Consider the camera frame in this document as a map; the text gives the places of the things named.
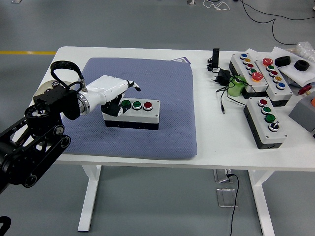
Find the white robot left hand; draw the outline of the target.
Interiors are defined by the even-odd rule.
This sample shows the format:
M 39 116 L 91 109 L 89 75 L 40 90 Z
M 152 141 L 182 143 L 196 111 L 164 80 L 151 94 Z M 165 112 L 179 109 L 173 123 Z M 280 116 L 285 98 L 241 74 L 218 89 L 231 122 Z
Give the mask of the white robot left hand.
M 127 111 L 120 104 L 128 88 L 140 87 L 134 81 L 124 80 L 113 76 L 103 75 L 86 86 L 87 91 L 81 91 L 78 102 L 81 114 L 85 115 L 93 111 L 97 105 L 101 105 L 102 112 L 118 117 Z

